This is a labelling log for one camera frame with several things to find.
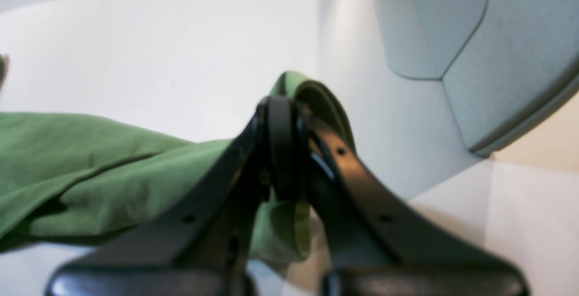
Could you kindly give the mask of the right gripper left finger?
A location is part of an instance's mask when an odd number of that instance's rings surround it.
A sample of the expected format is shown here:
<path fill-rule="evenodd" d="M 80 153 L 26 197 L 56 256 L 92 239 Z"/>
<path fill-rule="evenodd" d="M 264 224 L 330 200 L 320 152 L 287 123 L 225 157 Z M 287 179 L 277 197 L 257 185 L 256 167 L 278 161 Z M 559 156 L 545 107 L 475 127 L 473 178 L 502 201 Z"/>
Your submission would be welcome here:
<path fill-rule="evenodd" d="M 292 102 L 266 97 L 180 201 L 57 269 L 47 296 L 256 296 L 246 273 L 259 205 L 295 196 Z"/>

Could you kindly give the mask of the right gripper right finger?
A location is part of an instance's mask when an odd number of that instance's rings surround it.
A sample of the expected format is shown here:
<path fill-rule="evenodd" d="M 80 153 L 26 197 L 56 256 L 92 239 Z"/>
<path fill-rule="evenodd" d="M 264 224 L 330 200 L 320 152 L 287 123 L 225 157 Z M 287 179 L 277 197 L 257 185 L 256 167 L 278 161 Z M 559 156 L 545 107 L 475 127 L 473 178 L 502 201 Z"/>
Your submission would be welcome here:
<path fill-rule="evenodd" d="M 306 105 L 296 108 L 308 200 L 320 216 L 331 268 L 321 296 L 527 296 L 509 261 L 420 215 L 370 172 Z"/>

